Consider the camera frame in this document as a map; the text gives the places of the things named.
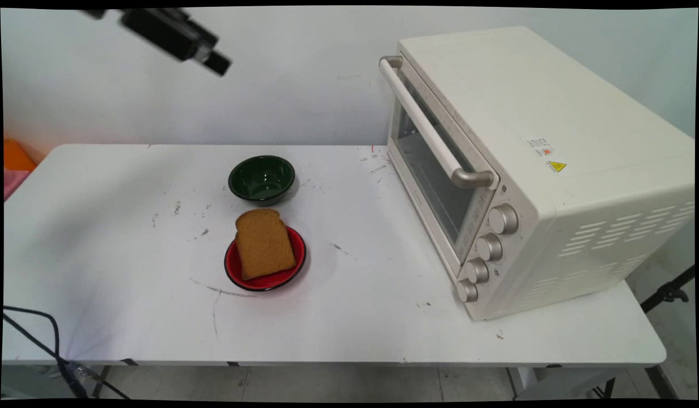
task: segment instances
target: orange object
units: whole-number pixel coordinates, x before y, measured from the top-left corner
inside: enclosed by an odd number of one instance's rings
[[[17,142],[4,139],[4,168],[7,168],[7,170],[34,171],[36,164]]]

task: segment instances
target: sticker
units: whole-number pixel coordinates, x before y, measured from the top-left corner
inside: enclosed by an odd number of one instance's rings
[[[564,170],[564,168],[567,166],[567,163],[565,163],[565,160],[560,157],[556,148],[554,148],[551,145],[551,142],[545,137],[528,139],[526,140],[526,143],[528,144],[528,147],[533,150],[533,154],[543,160],[548,168],[554,173],[560,173],[560,171]]]
[[[559,173],[561,170],[564,170],[564,167],[566,166],[565,163],[559,163],[556,161],[549,161],[548,162],[551,167],[556,170],[556,173]]]

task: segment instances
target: oven handle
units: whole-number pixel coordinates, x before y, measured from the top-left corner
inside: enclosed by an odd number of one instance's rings
[[[443,170],[450,178],[453,184],[462,189],[472,189],[472,188],[485,188],[493,183],[493,173],[491,171],[479,171],[475,173],[469,173],[463,170],[458,163],[458,160],[453,156],[450,149],[448,149],[445,142],[443,142],[438,132],[435,131],[430,121],[427,119],[420,106],[412,99],[412,95],[409,94],[407,88],[402,83],[397,73],[393,68],[398,68],[402,66],[401,56],[392,57],[382,57],[380,58],[380,71],[385,75],[387,82],[390,84],[390,88],[397,96],[397,100],[400,101],[404,109],[407,111],[409,118],[412,119],[412,123],[420,131],[422,139],[425,140],[427,146],[435,155],[435,158],[440,162]]]

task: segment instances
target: oven glass window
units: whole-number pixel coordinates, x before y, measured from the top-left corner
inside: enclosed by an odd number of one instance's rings
[[[460,165],[463,166],[463,170],[475,171],[460,153],[460,150],[455,142],[452,141],[450,135],[447,134],[445,128],[422,101],[411,82],[402,73],[400,73],[400,78],[414,101],[416,101],[422,112],[427,116],[427,119],[435,127],[435,131],[442,137],[443,142],[450,148]],[[466,222],[465,217],[468,215],[469,205],[475,190],[458,188],[450,181],[440,162],[435,159],[430,147],[422,139],[420,131],[412,123],[412,119],[407,116],[407,112],[400,103],[396,103],[396,105],[399,107],[399,112],[395,114],[393,137],[397,147],[404,157],[404,161],[407,163],[414,180],[420,186],[427,203],[445,231],[448,240],[453,245],[456,255],[459,259],[464,259],[467,254],[459,253],[458,237],[460,237],[463,231],[463,225]]]

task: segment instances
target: oven top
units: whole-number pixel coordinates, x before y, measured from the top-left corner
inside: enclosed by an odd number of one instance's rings
[[[399,50],[497,171],[552,201],[693,186],[691,137],[528,28]]]

